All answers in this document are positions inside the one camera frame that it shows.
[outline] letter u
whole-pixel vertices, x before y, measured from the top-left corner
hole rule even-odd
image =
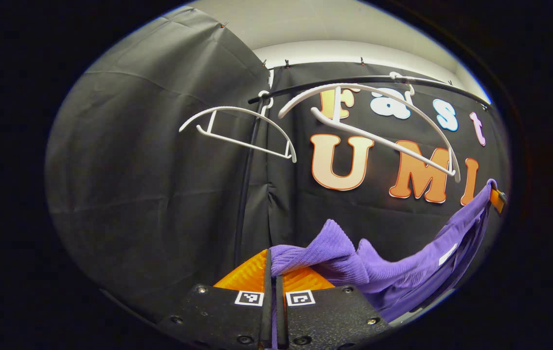
[[[332,172],[332,161],[335,146],[341,142],[336,135],[316,134],[311,137],[314,144],[311,173],[314,179],[325,188],[338,191],[349,191],[358,187],[365,179],[367,172],[367,155],[374,146],[374,141],[364,137],[350,137],[348,144],[352,146],[352,169],[349,175],[339,176]]]

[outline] white clothes hanger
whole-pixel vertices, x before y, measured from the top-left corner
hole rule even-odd
[[[395,76],[399,76],[399,74],[395,73],[395,72],[392,72],[392,74],[393,74],[392,78],[394,78]],[[335,98],[335,108],[334,108],[334,114],[333,114],[332,119],[330,119],[330,118],[326,117],[325,115],[323,115],[319,111],[319,109],[317,109],[316,107],[312,107],[310,111],[314,115],[314,117],[316,117],[317,120],[319,120],[323,124],[326,124],[327,126],[331,126],[332,128],[347,131],[348,133],[352,133],[354,135],[359,135],[359,136],[362,136],[362,137],[366,137],[366,138],[369,138],[369,139],[374,140],[376,142],[379,142],[380,144],[382,144],[384,146],[388,146],[392,149],[395,149],[396,151],[405,153],[405,154],[409,155],[410,157],[416,158],[416,159],[424,162],[425,164],[428,164],[428,165],[430,165],[430,166],[432,166],[436,169],[439,169],[440,171],[443,171],[443,173],[454,177],[454,180],[456,182],[460,182],[460,179],[461,179],[461,177],[460,177],[460,168],[459,168],[458,161],[456,159],[456,154],[454,153],[453,148],[449,144],[449,141],[445,137],[445,134],[443,134],[443,132],[435,124],[435,122],[432,121],[432,119],[430,119],[430,117],[428,117],[425,113],[423,113],[420,109],[416,108],[412,104],[412,99],[410,98],[410,96],[414,95],[414,88],[412,88],[412,85],[410,85],[410,84],[409,84],[409,86],[410,86],[410,91],[407,91],[407,93],[406,93],[407,101],[402,100],[399,96],[396,96],[395,94],[389,93],[387,91],[382,91],[380,89],[369,87],[369,86],[363,86],[361,84],[337,83],[337,84],[327,84],[325,86],[318,86],[318,87],[314,87],[312,89],[308,89],[307,91],[305,91],[303,93],[300,93],[298,96],[292,98],[289,102],[287,102],[287,104],[285,104],[285,106],[283,106],[283,108],[281,108],[281,110],[278,113],[278,117],[279,118],[285,117],[285,115],[289,111],[291,111],[294,108],[294,106],[299,104],[301,101],[303,101],[303,100],[305,100],[305,99],[307,99],[311,96],[314,96],[317,93],[321,93],[322,91],[326,91],[326,90],[329,90],[329,89],[334,89],[335,90],[335,96],[340,96],[341,95],[341,88],[359,88],[359,89],[363,89],[365,91],[372,91],[372,92],[380,93],[383,96],[390,97],[390,98],[396,100],[397,102],[401,102],[402,104],[405,104],[406,106],[410,107],[410,109],[412,109],[412,111],[414,111],[415,113],[417,113],[418,115],[423,117],[423,119],[426,120],[432,126],[432,128],[434,128],[434,130],[436,130],[436,132],[441,136],[441,138],[443,139],[443,141],[447,145],[447,151],[449,152],[449,159],[450,159],[449,169],[446,169],[445,166],[441,166],[439,164],[436,164],[435,162],[430,161],[429,159],[419,155],[418,153],[412,152],[410,149],[407,149],[403,146],[399,146],[399,144],[396,144],[395,142],[391,142],[391,141],[389,141],[385,138],[381,138],[381,137],[379,137],[377,135],[374,135],[372,133],[368,133],[367,131],[361,130],[359,128],[355,128],[354,126],[349,126],[347,124],[343,124],[340,121],[340,111],[341,111],[341,108],[340,108],[341,107],[341,99],[340,98]]]
[[[261,96],[263,96],[267,93],[269,93],[269,91],[263,90],[263,91],[259,92],[259,97],[261,97]],[[292,162],[296,162],[296,149],[294,149],[294,145],[292,144],[291,140],[289,139],[289,137],[287,136],[285,131],[283,131],[283,129],[281,129],[277,124],[272,122],[270,119],[265,117],[266,111],[269,108],[271,108],[273,105],[274,105],[274,98],[270,98],[270,104],[267,105],[267,106],[263,106],[263,108],[261,109],[261,114],[257,113],[256,111],[251,111],[250,109],[239,108],[239,107],[234,107],[234,106],[220,106],[220,107],[209,108],[209,109],[206,109],[206,110],[204,110],[200,113],[197,113],[197,114],[193,115],[190,119],[186,120],[183,123],[183,125],[181,126],[181,128],[179,128],[179,132],[183,131],[183,129],[185,129],[185,127],[188,124],[190,124],[194,119],[196,119],[198,117],[201,117],[202,115],[205,115],[205,114],[211,112],[212,117],[209,119],[209,125],[207,126],[207,131],[203,130],[203,128],[201,128],[200,125],[196,126],[196,128],[198,129],[198,132],[205,135],[206,137],[217,138],[219,140],[232,142],[232,143],[235,143],[235,144],[239,144],[240,146],[245,146],[245,147],[248,147],[248,148],[257,149],[258,151],[269,153],[270,155],[275,155],[275,156],[282,157],[282,158],[285,158],[285,159],[291,159]],[[216,118],[216,112],[221,111],[221,110],[232,110],[232,111],[241,111],[241,112],[244,112],[244,113],[248,113],[248,114],[254,115],[257,118],[261,118],[261,119],[265,120],[266,122],[268,122],[269,124],[271,124],[272,126],[274,126],[276,129],[278,129],[278,131],[281,132],[281,134],[283,134],[285,139],[287,139],[287,144],[285,146],[285,153],[283,155],[281,155],[280,153],[270,151],[269,149],[254,146],[254,144],[249,144],[247,142],[234,140],[232,138],[223,137],[221,135],[217,135],[217,134],[212,133],[212,126],[214,125],[214,119]]]

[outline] white ceiling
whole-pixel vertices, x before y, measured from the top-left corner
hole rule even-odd
[[[349,40],[391,47],[456,72],[457,61],[434,40],[357,0],[197,0],[188,6],[221,23],[253,50],[306,40]]]

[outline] purple cloth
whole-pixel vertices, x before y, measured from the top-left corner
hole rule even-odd
[[[391,322],[453,288],[463,276],[482,242],[493,186],[497,188],[497,182],[488,180],[483,190],[450,218],[434,241],[398,262],[382,259],[367,239],[361,239],[355,250],[339,225],[328,220],[306,248],[270,248],[272,277],[313,266],[336,286],[358,287],[383,319]],[[276,315],[272,316],[272,346],[276,349]]]

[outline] orange gripper pad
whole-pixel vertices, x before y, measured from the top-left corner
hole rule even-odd
[[[283,275],[283,293],[328,288],[334,286],[310,267],[299,268]]]
[[[237,266],[235,270],[214,284],[214,287],[263,293],[267,253],[268,250],[265,249]]]

